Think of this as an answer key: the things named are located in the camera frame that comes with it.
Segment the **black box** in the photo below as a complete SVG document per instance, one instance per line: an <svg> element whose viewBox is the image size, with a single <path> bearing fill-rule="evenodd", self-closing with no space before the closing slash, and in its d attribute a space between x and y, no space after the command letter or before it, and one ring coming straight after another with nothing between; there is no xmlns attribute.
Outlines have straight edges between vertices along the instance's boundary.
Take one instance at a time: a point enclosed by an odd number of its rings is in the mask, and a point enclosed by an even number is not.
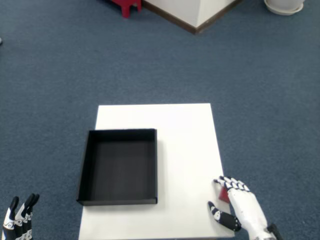
<svg viewBox="0 0 320 240"><path fill-rule="evenodd" d="M77 199L85 206L156 204L157 130L91 130Z"/></svg>

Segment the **robot finger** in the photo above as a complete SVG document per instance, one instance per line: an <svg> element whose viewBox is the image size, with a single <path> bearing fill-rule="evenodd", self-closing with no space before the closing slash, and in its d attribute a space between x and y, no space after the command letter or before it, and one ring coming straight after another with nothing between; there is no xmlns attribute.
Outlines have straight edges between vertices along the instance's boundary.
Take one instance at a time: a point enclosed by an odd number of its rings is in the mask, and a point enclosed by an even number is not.
<svg viewBox="0 0 320 240"><path fill-rule="evenodd" d="M210 208L214 220L216 220L219 224L225 226L226 228L234 232L241 230L241 224L237 217L229 213L220 211L211 201L208 202L208 206Z"/></svg>

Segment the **white table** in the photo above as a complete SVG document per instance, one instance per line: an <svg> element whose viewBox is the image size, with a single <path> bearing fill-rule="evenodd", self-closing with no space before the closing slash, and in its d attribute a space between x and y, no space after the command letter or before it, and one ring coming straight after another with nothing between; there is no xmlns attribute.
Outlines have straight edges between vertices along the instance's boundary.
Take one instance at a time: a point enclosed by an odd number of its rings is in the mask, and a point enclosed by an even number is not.
<svg viewBox="0 0 320 240"><path fill-rule="evenodd" d="M212 180L223 175L211 106L101 105L96 130L157 129L158 204L84 206L79 240L223 238L207 201L225 212Z"/></svg>

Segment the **red object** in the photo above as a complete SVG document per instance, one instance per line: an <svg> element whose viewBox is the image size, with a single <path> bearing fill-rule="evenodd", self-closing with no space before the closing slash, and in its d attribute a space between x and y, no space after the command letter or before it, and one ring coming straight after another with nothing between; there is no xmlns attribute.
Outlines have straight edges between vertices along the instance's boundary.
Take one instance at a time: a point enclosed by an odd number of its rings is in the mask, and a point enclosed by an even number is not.
<svg viewBox="0 0 320 240"><path fill-rule="evenodd" d="M122 16L128 18L130 16L130 6L136 4L138 11L141 11L141 0L112 0L115 4L121 6Z"/></svg>
<svg viewBox="0 0 320 240"><path fill-rule="evenodd" d="M221 188L221 191L220 191L220 195L219 195L219 199L221 201L224 201L226 202L227 204L230 203L230 199L228 197L228 192L227 192L227 189L225 187L222 187Z"/></svg>

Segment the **white flower pot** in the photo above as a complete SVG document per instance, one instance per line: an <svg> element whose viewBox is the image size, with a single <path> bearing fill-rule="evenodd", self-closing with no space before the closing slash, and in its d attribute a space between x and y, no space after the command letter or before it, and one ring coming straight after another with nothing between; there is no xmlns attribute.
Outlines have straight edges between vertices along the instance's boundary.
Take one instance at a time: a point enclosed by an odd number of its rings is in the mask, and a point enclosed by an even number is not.
<svg viewBox="0 0 320 240"><path fill-rule="evenodd" d="M302 10L305 0L264 0L267 8L279 15L292 15Z"/></svg>

